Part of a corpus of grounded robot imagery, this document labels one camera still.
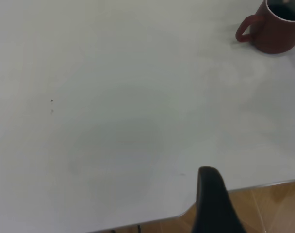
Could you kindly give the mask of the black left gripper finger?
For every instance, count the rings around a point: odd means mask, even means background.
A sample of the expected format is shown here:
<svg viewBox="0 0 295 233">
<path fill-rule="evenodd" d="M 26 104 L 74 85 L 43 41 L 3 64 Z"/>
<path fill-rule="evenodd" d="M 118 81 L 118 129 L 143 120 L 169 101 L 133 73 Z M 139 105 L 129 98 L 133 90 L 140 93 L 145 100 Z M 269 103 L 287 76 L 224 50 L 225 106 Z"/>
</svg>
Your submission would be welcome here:
<svg viewBox="0 0 295 233">
<path fill-rule="evenodd" d="M 245 233 L 219 171 L 203 166 L 198 170 L 196 217 L 193 233 Z"/>
</svg>

